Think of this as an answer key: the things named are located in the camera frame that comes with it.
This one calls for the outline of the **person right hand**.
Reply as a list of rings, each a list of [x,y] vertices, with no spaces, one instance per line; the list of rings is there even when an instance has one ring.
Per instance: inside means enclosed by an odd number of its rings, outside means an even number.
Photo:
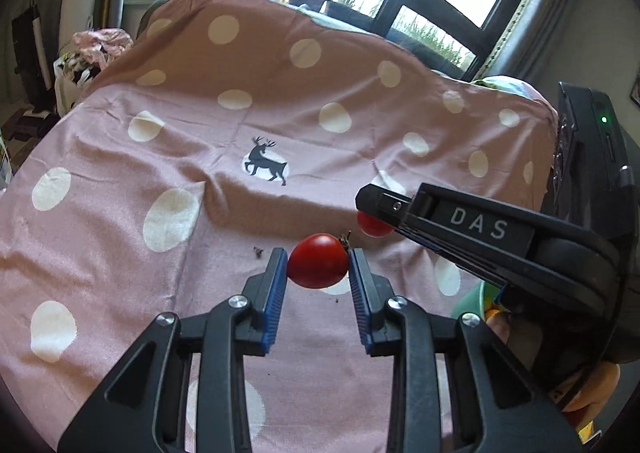
[[[529,369],[541,345],[541,330],[536,325],[512,319],[508,312],[491,314],[487,325]],[[582,430],[605,408],[620,382],[620,366],[601,362],[562,410],[576,431]]]

